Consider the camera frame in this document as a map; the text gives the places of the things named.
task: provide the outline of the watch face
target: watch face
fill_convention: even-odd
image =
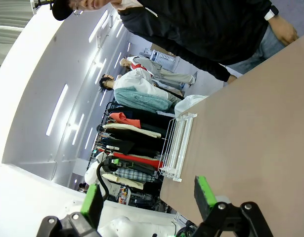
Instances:
[[[279,11],[278,11],[278,9],[275,6],[271,6],[270,10],[272,11],[272,13],[275,14],[275,16],[277,16],[279,14]]]

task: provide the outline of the table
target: table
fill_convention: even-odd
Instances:
[[[164,179],[161,199],[199,224],[204,175],[234,205],[256,202],[274,236],[303,237],[304,36],[188,112],[198,116],[182,182]]]

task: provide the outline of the smartwatch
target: smartwatch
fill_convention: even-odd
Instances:
[[[275,6],[271,6],[269,12],[265,15],[265,20],[268,21],[274,16],[277,16],[279,14],[278,9]]]

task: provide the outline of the curtain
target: curtain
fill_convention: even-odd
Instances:
[[[30,0],[0,0],[0,66],[21,33],[8,27],[24,28],[32,16]]]

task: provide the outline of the blue jeans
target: blue jeans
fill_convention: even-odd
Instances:
[[[245,74],[266,59],[278,53],[284,47],[285,46],[283,43],[277,39],[276,35],[269,25],[258,49],[252,55],[252,57],[242,62],[227,66],[241,74]]]

